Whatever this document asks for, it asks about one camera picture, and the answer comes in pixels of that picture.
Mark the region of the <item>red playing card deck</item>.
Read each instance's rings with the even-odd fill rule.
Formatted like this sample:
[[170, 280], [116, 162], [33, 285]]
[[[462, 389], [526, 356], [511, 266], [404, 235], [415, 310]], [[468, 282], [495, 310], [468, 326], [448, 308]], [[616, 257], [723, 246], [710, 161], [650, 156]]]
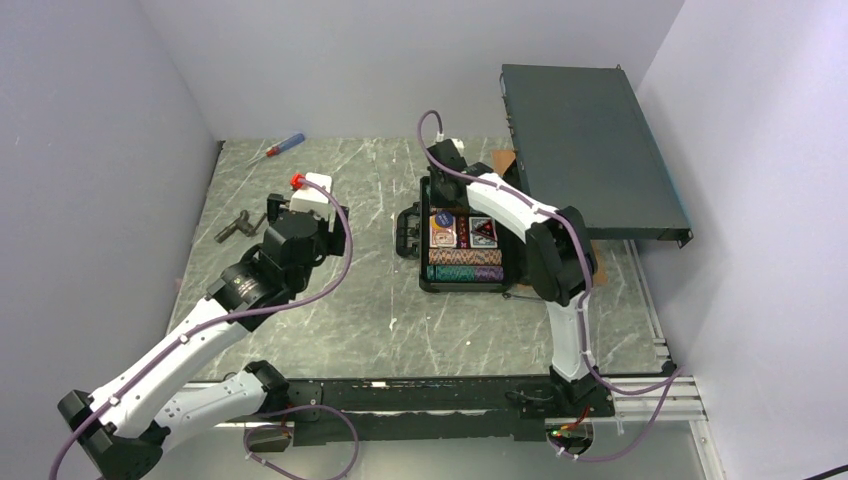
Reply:
[[455, 248], [457, 245], [456, 218], [449, 211], [438, 211], [429, 217], [429, 246]]

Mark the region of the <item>bottom chip row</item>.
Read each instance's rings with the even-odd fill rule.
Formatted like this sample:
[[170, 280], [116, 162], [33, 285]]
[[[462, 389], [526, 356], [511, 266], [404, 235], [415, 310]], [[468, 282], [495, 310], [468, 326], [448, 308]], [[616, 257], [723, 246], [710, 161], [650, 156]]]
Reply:
[[505, 275], [501, 266], [430, 265], [425, 278], [440, 283], [500, 283]]

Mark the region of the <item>dark grey rack box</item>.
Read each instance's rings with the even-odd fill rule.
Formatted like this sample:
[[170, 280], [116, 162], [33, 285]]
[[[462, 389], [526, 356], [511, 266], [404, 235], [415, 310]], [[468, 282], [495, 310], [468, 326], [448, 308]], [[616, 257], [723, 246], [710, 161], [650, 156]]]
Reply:
[[578, 209], [593, 239], [693, 239], [623, 69], [505, 64], [500, 80], [523, 192]]

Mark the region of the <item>red dice in case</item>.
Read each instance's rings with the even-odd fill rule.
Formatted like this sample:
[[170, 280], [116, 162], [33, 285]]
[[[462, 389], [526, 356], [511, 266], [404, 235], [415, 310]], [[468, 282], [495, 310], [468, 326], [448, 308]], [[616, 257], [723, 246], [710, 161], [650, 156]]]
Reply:
[[470, 248], [470, 230], [467, 216], [459, 216], [456, 218], [456, 235], [457, 235], [457, 248], [458, 249], [469, 249]]

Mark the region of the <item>chip row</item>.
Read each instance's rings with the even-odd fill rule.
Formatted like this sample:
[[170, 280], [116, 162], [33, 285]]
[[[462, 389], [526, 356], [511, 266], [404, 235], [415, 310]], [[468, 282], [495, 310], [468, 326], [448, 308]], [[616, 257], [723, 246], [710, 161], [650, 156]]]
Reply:
[[428, 252], [431, 265], [501, 266], [502, 252], [498, 249], [431, 249]]
[[425, 278], [440, 283], [500, 283], [505, 275], [501, 266], [430, 265]]

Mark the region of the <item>blue red screwdriver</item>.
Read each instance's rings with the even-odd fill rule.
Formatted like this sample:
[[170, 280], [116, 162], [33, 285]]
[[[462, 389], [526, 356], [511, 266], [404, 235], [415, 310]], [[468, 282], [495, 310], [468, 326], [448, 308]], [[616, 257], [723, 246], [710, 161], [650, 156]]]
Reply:
[[248, 166], [253, 166], [256, 163], [259, 163], [263, 159], [273, 158], [281, 155], [284, 152], [287, 152], [300, 144], [304, 143], [306, 140], [306, 136], [303, 133], [297, 133], [292, 135], [291, 137], [274, 143], [268, 148], [258, 152], [252, 159], [247, 162]]

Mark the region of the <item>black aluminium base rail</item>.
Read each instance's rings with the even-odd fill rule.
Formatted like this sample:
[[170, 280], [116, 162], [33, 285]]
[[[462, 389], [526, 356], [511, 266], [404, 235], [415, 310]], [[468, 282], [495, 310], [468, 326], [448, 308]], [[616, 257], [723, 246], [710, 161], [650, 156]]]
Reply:
[[351, 434], [325, 407], [341, 411], [362, 441], [507, 437], [542, 441], [567, 424], [610, 426], [618, 434], [650, 418], [704, 421], [700, 393], [690, 377], [671, 388], [627, 396], [656, 383], [646, 374], [614, 375], [612, 391], [588, 376], [567, 382], [553, 374], [388, 379], [292, 379], [286, 399], [259, 413], [236, 414], [226, 425], [286, 424], [297, 446], [345, 441]]

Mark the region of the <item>blue small blind button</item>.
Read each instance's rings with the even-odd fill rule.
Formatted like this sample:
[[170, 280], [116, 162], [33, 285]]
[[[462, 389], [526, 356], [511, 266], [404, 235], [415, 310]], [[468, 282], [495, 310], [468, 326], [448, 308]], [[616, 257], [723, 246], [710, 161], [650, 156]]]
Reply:
[[433, 221], [440, 228], [452, 228], [455, 223], [455, 218], [452, 213], [441, 211], [433, 216]]

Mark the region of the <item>black poker chip case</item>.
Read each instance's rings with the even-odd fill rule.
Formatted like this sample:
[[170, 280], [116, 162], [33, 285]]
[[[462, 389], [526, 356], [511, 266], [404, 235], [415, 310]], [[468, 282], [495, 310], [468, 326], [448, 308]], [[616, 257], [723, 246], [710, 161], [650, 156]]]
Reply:
[[494, 218], [462, 207], [435, 207], [429, 179], [395, 221], [395, 253], [418, 262], [428, 293], [504, 293], [524, 281], [524, 247]]

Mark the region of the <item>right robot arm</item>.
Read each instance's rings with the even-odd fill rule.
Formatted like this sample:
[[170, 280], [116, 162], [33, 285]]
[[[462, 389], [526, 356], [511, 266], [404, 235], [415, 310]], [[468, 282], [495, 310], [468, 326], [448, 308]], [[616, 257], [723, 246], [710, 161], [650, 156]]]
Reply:
[[524, 245], [526, 271], [544, 301], [551, 328], [551, 405], [563, 416], [611, 416], [614, 403], [590, 349], [588, 300], [597, 261], [580, 212], [556, 209], [504, 181], [485, 164], [468, 166], [455, 142], [444, 139], [425, 148], [433, 190], [482, 213]]

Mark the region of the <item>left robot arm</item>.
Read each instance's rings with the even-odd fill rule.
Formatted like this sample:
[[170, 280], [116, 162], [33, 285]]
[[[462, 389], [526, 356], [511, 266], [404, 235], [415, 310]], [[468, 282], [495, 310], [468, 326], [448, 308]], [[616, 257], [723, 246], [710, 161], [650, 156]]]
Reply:
[[262, 243], [226, 268], [175, 330], [113, 380], [60, 400], [70, 434], [50, 478], [78, 446], [102, 478], [140, 479], [165, 453], [222, 422], [272, 420], [290, 411], [289, 383], [265, 361], [204, 389], [185, 390], [212, 358], [271, 316], [309, 305], [309, 277], [327, 257], [352, 259], [347, 211], [320, 184], [302, 178], [290, 199], [270, 196], [268, 218]]

